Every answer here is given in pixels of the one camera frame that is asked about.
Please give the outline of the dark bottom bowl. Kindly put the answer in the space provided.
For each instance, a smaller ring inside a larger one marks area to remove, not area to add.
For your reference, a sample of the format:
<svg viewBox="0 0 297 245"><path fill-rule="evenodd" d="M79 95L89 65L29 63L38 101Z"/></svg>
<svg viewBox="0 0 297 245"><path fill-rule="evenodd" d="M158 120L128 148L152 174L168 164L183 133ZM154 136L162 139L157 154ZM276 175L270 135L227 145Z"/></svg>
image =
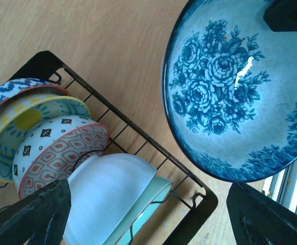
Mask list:
<svg viewBox="0 0 297 245"><path fill-rule="evenodd" d="M188 1L162 63L162 100L186 157L253 182L297 159L297 32L263 19L272 1Z"/></svg>

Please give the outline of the plain white bowl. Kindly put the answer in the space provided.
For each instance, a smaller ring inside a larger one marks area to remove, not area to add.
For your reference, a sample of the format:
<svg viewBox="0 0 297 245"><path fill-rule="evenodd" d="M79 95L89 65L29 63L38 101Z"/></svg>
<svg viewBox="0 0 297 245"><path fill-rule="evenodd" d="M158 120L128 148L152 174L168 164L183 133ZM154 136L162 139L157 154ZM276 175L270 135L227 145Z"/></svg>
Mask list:
<svg viewBox="0 0 297 245"><path fill-rule="evenodd" d="M146 189L156 169L125 153L93 155L69 177L66 244L103 244Z"/></svg>

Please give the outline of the black wire dish rack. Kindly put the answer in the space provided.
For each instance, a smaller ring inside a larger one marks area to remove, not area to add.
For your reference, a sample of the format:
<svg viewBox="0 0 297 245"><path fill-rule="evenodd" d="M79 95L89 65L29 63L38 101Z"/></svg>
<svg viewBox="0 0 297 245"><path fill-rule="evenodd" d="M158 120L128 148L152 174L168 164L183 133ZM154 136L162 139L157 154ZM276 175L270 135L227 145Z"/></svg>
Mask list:
<svg viewBox="0 0 297 245"><path fill-rule="evenodd" d="M49 51L35 54L13 78L35 77L53 80L92 108L94 120L110 131L107 153L130 153L157 169L161 177L173 181L165 199L136 233L131 244L205 244L199 234L218 204L214 192L188 167L151 138L95 88Z"/></svg>

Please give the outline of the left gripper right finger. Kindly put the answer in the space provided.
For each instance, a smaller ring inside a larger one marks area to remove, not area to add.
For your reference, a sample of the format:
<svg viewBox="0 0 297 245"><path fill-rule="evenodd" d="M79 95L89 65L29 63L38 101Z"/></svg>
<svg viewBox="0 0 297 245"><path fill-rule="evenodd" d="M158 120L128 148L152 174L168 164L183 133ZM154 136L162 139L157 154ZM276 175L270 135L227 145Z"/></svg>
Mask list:
<svg viewBox="0 0 297 245"><path fill-rule="evenodd" d="M243 182L234 182L227 209L237 244L297 244L297 214Z"/></svg>

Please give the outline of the red rimmed dotted bowl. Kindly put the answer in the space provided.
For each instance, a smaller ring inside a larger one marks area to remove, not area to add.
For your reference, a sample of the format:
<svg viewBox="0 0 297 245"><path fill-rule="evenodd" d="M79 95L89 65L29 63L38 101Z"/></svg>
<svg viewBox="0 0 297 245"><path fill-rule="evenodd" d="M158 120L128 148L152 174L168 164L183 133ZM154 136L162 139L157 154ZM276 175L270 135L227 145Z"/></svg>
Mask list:
<svg viewBox="0 0 297 245"><path fill-rule="evenodd" d="M65 179L92 155L108 145L106 126L78 115L42 121L31 128L13 159L13 181L19 199L55 179Z"/></svg>

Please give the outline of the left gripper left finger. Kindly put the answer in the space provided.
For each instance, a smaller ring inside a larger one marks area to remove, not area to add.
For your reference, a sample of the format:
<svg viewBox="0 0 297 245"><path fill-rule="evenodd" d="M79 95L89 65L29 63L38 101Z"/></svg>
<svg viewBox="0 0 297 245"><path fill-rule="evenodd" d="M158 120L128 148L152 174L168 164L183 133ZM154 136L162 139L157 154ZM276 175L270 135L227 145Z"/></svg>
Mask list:
<svg viewBox="0 0 297 245"><path fill-rule="evenodd" d="M71 208L67 179L0 210L0 244L60 244Z"/></svg>

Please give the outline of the brown rimmed bowl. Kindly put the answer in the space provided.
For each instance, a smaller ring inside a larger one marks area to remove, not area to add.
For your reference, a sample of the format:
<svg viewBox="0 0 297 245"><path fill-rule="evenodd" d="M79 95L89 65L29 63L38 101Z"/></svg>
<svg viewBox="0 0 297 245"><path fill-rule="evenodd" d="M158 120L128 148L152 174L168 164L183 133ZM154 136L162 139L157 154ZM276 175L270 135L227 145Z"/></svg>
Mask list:
<svg viewBox="0 0 297 245"><path fill-rule="evenodd" d="M165 200L173 181L154 176L104 244L131 244L136 233Z"/></svg>

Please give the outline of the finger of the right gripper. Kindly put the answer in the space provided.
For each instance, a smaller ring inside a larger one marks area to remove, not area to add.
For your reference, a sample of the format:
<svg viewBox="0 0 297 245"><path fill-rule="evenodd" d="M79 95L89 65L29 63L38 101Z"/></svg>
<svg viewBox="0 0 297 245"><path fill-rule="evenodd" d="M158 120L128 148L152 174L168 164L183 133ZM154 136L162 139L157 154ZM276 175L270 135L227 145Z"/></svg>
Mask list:
<svg viewBox="0 0 297 245"><path fill-rule="evenodd" d="M297 0L272 1L263 19L273 32L297 32Z"/></svg>

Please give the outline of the yellow rimmed sun bowl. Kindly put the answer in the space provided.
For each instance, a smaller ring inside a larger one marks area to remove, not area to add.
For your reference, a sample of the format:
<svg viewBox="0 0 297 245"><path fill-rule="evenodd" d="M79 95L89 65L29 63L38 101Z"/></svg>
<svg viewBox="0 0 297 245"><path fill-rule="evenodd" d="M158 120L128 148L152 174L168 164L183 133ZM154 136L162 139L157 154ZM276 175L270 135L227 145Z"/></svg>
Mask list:
<svg viewBox="0 0 297 245"><path fill-rule="evenodd" d="M49 93L27 95L17 99L0 112L0 181L11 183L12 162L28 131L42 120L61 115L90 118L88 106L72 96Z"/></svg>

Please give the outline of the blue white patterned bowl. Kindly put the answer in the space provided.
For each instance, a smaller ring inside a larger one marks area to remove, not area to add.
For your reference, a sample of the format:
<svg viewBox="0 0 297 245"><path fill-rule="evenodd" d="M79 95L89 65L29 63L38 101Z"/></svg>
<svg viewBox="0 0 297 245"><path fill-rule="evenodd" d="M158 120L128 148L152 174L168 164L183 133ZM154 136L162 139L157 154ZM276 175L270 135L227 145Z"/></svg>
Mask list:
<svg viewBox="0 0 297 245"><path fill-rule="evenodd" d="M37 78L19 78L9 80L0 85L0 112L7 107L9 102L15 99L40 93L52 93L55 95L70 95L70 93L58 84Z"/></svg>

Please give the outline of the aluminium frame rails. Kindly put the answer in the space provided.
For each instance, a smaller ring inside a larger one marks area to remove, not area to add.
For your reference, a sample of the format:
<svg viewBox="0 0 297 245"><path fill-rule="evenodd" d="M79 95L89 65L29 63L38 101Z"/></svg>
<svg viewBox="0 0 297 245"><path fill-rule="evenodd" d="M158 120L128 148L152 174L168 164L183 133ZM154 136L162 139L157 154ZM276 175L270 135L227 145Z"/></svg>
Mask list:
<svg viewBox="0 0 297 245"><path fill-rule="evenodd" d="M289 167L266 178L262 193L297 214L297 159Z"/></svg>

